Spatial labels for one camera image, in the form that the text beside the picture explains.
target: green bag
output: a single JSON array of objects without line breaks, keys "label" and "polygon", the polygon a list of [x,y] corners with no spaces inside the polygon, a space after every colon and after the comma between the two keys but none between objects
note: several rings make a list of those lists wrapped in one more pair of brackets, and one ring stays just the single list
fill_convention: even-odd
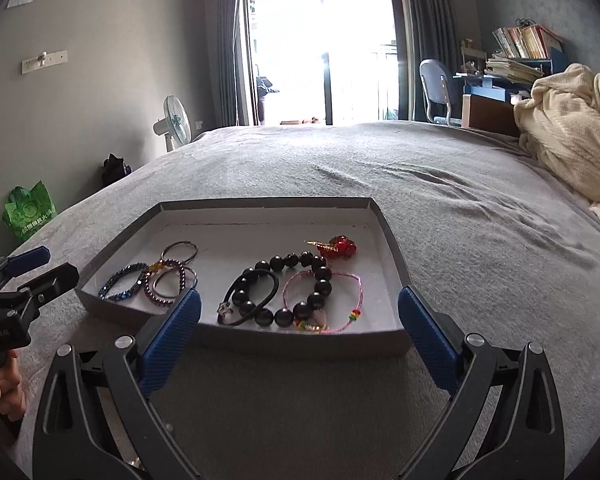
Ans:
[{"label": "green bag", "polygon": [[56,206],[42,181],[33,189],[13,188],[4,205],[2,221],[22,241],[28,240],[44,224],[58,216]]}]

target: gray bedspread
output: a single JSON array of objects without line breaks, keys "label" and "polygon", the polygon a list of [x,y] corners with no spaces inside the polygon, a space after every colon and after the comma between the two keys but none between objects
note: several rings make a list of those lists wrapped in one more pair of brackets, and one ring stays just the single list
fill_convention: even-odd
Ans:
[{"label": "gray bedspread", "polygon": [[[544,345],[573,469],[600,434],[600,225],[510,137],[398,121],[216,130],[63,212],[20,251],[45,244],[51,264],[80,269],[160,201],[305,195],[373,197],[433,307],[495,345]],[[54,351],[66,341],[101,348],[120,333],[74,293],[32,325],[22,352],[29,411],[12,450],[29,475]],[[412,349],[294,364],[187,351],[154,400],[207,480],[386,480],[446,399]]]}]

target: pink braided bracelet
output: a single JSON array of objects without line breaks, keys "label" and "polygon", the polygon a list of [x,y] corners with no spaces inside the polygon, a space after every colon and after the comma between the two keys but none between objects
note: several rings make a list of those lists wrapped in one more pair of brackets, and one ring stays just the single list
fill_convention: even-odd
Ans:
[{"label": "pink braided bracelet", "polygon": [[[314,324],[310,324],[310,323],[307,323],[302,320],[296,320],[294,323],[298,328],[300,328],[302,330],[308,330],[309,332],[315,332],[315,333],[320,333],[320,334],[337,334],[338,332],[342,332],[343,330],[346,330],[347,327],[349,325],[351,325],[351,323],[357,321],[358,318],[360,317],[360,315],[362,314],[361,308],[362,308],[362,300],[363,300],[363,291],[362,291],[362,280],[360,279],[360,276],[358,276],[356,274],[351,274],[349,272],[339,272],[337,270],[332,270],[331,273],[335,276],[348,276],[349,278],[353,278],[354,280],[356,280],[358,282],[358,292],[359,292],[358,306],[351,311],[351,313],[349,314],[349,320],[340,328],[335,328],[333,330],[330,330],[329,328],[327,328],[327,316],[324,313],[323,309],[314,311],[314,319],[317,322],[319,322],[320,325],[314,325]],[[286,282],[285,287],[282,289],[282,301],[283,301],[283,304],[285,305],[286,309],[289,308],[288,302],[286,300],[286,290],[289,286],[289,283],[291,283],[296,278],[299,278],[300,276],[313,276],[313,275],[314,275],[314,272],[312,270],[300,270],[299,272],[296,272],[291,278],[289,278],[289,281]]]}]

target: black bead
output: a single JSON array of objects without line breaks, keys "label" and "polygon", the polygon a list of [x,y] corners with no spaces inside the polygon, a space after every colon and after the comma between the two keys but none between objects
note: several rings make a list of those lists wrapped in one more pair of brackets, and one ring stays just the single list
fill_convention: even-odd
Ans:
[{"label": "black bead", "polygon": [[328,282],[332,276],[331,269],[329,267],[319,267],[314,269],[314,276],[318,281],[326,280]]},{"label": "black bead", "polygon": [[308,319],[311,319],[311,316],[314,313],[311,310],[311,307],[309,305],[307,305],[304,301],[301,301],[300,303],[296,303],[296,306],[294,307],[294,316],[301,320],[301,321],[307,321]]},{"label": "black bead", "polygon": [[268,308],[263,308],[253,319],[255,319],[259,326],[271,326],[271,323],[273,323],[273,312]]},{"label": "black bead", "polygon": [[253,266],[253,268],[254,269],[271,270],[271,267],[269,267],[269,264],[265,260],[259,261],[257,264],[255,264]]},{"label": "black bead", "polygon": [[250,274],[248,274],[246,276],[247,280],[249,280],[249,283],[251,285],[253,285],[255,282],[258,281],[258,275],[255,272],[251,272],[253,270],[253,267],[249,267],[248,269],[244,269],[242,271],[242,274],[244,274],[245,272],[250,272]]},{"label": "black bead", "polygon": [[294,322],[294,313],[288,308],[281,308],[276,312],[276,315],[273,319],[275,320],[276,325],[286,328],[291,326],[291,324]]},{"label": "black bead", "polygon": [[256,308],[256,304],[253,303],[253,301],[245,301],[243,304],[241,304],[241,306],[238,307],[238,312],[240,312],[240,315],[244,317],[247,314],[250,314],[254,308]]},{"label": "black bead", "polygon": [[235,284],[235,290],[244,290],[245,292],[249,291],[249,287],[251,283],[246,278],[241,278],[238,280],[238,283]]},{"label": "black bead", "polygon": [[314,256],[309,251],[305,251],[302,254],[300,254],[300,265],[302,265],[303,267],[310,266],[313,260]]},{"label": "black bead", "polygon": [[306,304],[311,307],[312,310],[318,310],[324,307],[324,296],[320,292],[312,292],[306,299]]},{"label": "black bead", "polygon": [[295,253],[289,253],[287,256],[285,256],[285,265],[287,267],[295,267],[299,261],[300,260]]},{"label": "black bead", "polygon": [[231,297],[235,306],[241,306],[245,301],[249,301],[249,295],[243,290],[236,290]]},{"label": "black bead", "polygon": [[322,296],[328,296],[331,294],[331,283],[327,280],[315,282],[314,291],[319,292]]},{"label": "black bead", "polygon": [[274,256],[269,260],[269,267],[271,267],[273,272],[280,272],[280,270],[285,268],[285,261],[281,256]]},{"label": "black bead", "polygon": [[320,267],[326,267],[326,266],[327,266],[326,258],[323,258],[322,256],[318,256],[317,254],[314,256],[314,258],[311,261],[311,268],[314,272],[317,269],[320,269]]}]

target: cream knitted blanket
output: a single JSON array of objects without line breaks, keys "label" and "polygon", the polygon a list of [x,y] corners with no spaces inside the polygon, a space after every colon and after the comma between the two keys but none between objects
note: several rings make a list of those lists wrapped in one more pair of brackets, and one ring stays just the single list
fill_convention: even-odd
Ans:
[{"label": "cream knitted blanket", "polygon": [[514,115],[520,146],[584,195],[600,218],[600,73],[572,64],[539,79]]}]

